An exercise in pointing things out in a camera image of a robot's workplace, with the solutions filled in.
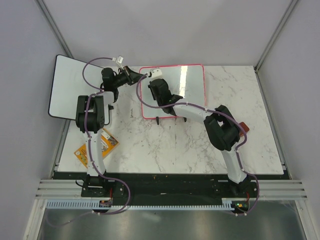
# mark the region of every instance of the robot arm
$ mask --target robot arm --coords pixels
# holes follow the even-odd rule
[[[179,105],[178,103],[185,103],[186,100],[182,96],[171,94],[167,82],[158,77],[159,75],[155,76],[154,78],[156,79],[154,79],[151,75],[153,80],[148,85],[153,99],[156,100],[160,107],[177,103],[174,106],[164,107],[162,110],[173,116],[204,123],[211,144],[222,153],[227,167],[228,178],[237,185],[247,182],[247,174],[241,170],[235,151],[240,139],[238,127],[231,120],[217,113],[211,114],[191,105]],[[220,105],[215,110],[233,118],[226,106]]]

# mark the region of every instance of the white marble tabletop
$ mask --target white marble tabletop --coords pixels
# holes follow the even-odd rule
[[[210,108],[225,105],[238,122],[250,128],[240,156],[253,174],[283,174],[266,109],[252,66],[205,66],[206,101]],[[226,174],[221,152],[214,148],[204,124],[183,118],[142,117],[136,86],[119,88],[119,98],[105,128],[120,142],[104,159],[108,172]],[[85,172],[74,152],[84,144],[71,122],[58,166],[60,172]]]

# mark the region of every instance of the orange tag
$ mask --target orange tag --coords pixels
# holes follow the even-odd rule
[[[105,128],[103,128],[101,133],[102,159],[104,159],[118,145],[119,142],[114,138],[114,136],[112,136]],[[87,148],[85,144],[75,151],[74,155],[86,168],[88,168]]]
[[[249,132],[250,128],[242,121],[240,122],[240,126],[243,128],[243,130],[245,130],[245,132]],[[244,135],[244,133],[241,131],[239,133],[239,136],[242,137]]]

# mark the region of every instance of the orange book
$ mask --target orange book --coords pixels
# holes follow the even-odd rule
[[[116,146],[119,145],[119,142],[110,134],[110,132],[103,128],[101,133],[101,145],[102,158],[104,159],[113,149],[115,149]],[[74,155],[86,168],[88,168],[87,148],[85,144],[75,151]]]

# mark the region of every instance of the gray wall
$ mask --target gray wall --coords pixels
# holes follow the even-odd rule
[[[1,1],[0,33],[0,238],[20,240],[62,127],[47,110],[63,51],[33,0]]]
[[[255,65],[291,0],[44,0],[76,59]]]
[[[259,73],[288,168],[320,224],[320,1],[302,0]]]

